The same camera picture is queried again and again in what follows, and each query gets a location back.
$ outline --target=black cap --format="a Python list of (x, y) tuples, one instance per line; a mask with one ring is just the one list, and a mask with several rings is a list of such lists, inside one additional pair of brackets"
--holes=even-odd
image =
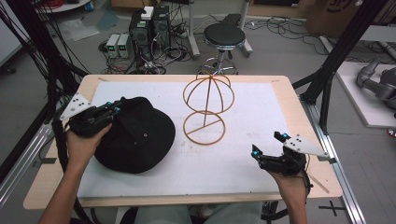
[(105, 167), (139, 174), (153, 168), (175, 140), (175, 124), (148, 99), (121, 98), (120, 113), (102, 138), (95, 157)]

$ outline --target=gold wire stand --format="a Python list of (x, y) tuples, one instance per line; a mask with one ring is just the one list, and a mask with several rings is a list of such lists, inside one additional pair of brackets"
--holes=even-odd
[[(197, 90), (197, 88), (204, 84), (204, 83), (208, 83), (207, 84), (207, 93), (206, 93), (206, 100), (205, 100), (205, 109), (197, 109), (197, 108), (193, 108), (190, 105), (190, 98), (192, 96), (192, 94)], [(210, 90), (211, 90), (211, 86), (212, 86), (212, 82), (215, 84), (215, 87), (217, 89), (217, 93), (219, 94), (219, 98), (220, 98), (220, 110), (219, 111), (210, 111), (209, 108), (209, 100), (210, 100)], [(187, 95), (186, 94), (186, 90), (187, 88), (192, 85), (193, 83), (195, 83), (195, 86), (192, 87), (192, 90), (190, 91), (190, 93)], [(219, 84), (223, 84), (224, 86), (226, 86), (230, 92), (232, 93), (233, 99), (231, 101), (231, 103), (229, 105), (224, 105), (224, 99), (223, 96), (221, 94), (221, 89)], [(231, 106), (233, 106), (233, 101), (234, 101), (235, 97), (234, 97), (234, 93), (233, 93), (233, 89), (231, 88), (231, 81), (230, 79), (228, 79), (226, 76), (224, 75), (212, 75), (204, 70), (199, 72), (199, 75), (196, 76), (195, 80), (193, 80), (192, 82), (190, 82), (189, 84), (187, 84), (187, 86), (184, 88), (183, 91), (183, 100), (184, 103), (194, 112), (192, 114), (190, 114), (188, 117), (186, 117), (186, 119), (184, 120), (184, 124), (183, 124), (183, 132), (184, 134), (186, 134), (187, 138), (189, 138), (193, 143), (195, 144), (199, 144), (199, 145), (204, 145), (204, 146), (208, 146), (208, 145), (212, 145), (217, 143), (219, 140), (221, 140), (221, 138), (224, 136), (225, 134), (225, 130), (226, 130), (226, 126), (225, 126), (225, 122), (224, 120), (221, 118), (221, 116), (219, 114), (227, 111), (228, 109), (231, 108)], [(187, 122), (188, 119), (190, 119), (193, 115), (196, 114), (202, 114), (204, 115), (204, 122), (202, 124), (202, 126), (193, 129), (192, 131), (187, 131)], [(217, 118), (217, 120), (212, 121), (210, 123), (206, 123), (207, 122), (207, 116), (215, 116)], [(217, 124), (218, 122), (221, 122), (222, 124), (222, 131), (221, 131), (221, 135), (219, 136), (219, 138), (213, 140), (213, 141), (209, 141), (209, 142), (202, 142), (199, 141), (197, 139), (193, 139), (193, 137), (191, 137), (192, 133), (196, 133), (204, 128), (208, 128), (211, 125)]]

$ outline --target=person's left hand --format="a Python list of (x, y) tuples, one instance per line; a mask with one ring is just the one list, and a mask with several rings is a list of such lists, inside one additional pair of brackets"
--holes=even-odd
[(82, 138), (68, 130), (66, 132), (67, 151), (69, 162), (74, 165), (87, 165), (88, 161), (95, 153), (102, 137), (110, 130), (111, 124), (107, 125), (99, 133), (90, 138)]

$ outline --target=black cross mark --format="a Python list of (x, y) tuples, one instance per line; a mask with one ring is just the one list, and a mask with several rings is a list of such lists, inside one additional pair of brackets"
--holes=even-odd
[(335, 217), (337, 216), (335, 210), (346, 210), (345, 207), (334, 207), (332, 201), (330, 201), (330, 206), (320, 206), (319, 209), (332, 209), (332, 212), (334, 213)]

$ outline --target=person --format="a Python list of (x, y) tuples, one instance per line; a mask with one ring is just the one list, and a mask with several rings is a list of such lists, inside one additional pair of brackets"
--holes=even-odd
[[(70, 130), (66, 132), (68, 165), (58, 188), (38, 221), (39, 224), (70, 223), (82, 175), (101, 138), (110, 128), (111, 124), (91, 138), (78, 137)], [(276, 181), (280, 195), (288, 207), (290, 223), (307, 223), (303, 179), (275, 173), (270, 173), (270, 175)], [(213, 215), (209, 217), (206, 223), (261, 223), (261, 213), (262, 203), (219, 204), (214, 208)], [(149, 206), (138, 209), (135, 223), (184, 224), (191, 223), (189, 219), (190, 213), (187, 206)]]

